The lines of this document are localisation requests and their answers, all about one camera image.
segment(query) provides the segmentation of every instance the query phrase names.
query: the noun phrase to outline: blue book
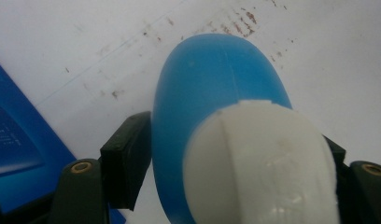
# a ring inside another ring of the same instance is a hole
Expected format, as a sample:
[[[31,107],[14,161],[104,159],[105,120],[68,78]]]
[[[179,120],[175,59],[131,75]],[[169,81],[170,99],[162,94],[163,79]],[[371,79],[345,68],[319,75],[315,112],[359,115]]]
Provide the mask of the blue book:
[[[2,211],[7,213],[52,193],[62,169],[74,160],[68,148],[0,66]],[[118,210],[111,210],[111,223],[124,222]]]

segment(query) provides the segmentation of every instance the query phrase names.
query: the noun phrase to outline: metal rivet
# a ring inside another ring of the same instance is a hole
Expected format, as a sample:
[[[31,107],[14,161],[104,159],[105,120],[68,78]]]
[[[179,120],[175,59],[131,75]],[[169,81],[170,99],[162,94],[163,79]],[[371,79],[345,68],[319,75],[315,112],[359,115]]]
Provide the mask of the metal rivet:
[[[363,164],[362,169],[364,169],[364,171],[368,172],[371,175],[381,176],[381,168],[378,166],[371,165],[371,164]]]
[[[92,168],[92,164],[88,161],[80,161],[71,167],[71,173],[81,174]]]

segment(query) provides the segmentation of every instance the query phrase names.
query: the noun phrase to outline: blue egg-shaped object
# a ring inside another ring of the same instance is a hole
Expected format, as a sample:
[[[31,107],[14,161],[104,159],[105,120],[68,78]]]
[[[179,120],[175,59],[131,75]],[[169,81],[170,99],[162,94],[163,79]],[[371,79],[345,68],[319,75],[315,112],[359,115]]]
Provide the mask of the blue egg-shaped object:
[[[182,179],[192,132],[218,109],[251,99],[291,108],[275,69],[245,39],[197,35],[168,57],[152,113],[152,160],[162,207],[171,223],[194,223]]]

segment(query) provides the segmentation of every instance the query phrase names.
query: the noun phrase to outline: white plastic cap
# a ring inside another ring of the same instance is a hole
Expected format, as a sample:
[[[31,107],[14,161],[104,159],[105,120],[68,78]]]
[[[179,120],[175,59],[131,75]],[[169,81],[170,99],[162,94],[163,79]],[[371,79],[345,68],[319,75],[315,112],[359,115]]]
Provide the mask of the white plastic cap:
[[[330,149],[300,114],[244,101],[193,133],[183,167],[199,224],[339,223]]]

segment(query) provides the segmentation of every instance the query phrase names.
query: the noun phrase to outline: blue cover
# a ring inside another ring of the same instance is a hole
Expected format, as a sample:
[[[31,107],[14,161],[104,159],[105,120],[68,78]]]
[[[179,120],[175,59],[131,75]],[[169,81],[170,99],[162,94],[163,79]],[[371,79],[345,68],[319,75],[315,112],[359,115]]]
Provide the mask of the blue cover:
[[[155,96],[152,158],[159,197],[172,223],[194,223],[182,181],[184,150],[193,130],[218,109],[246,99],[291,108],[275,69],[245,39],[198,35],[168,57]]]
[[[3,212],[53,192],[62,169],[74,160],[0,66],[0,204]],[[124,222],[118,210],[111,210],[111,223]]]

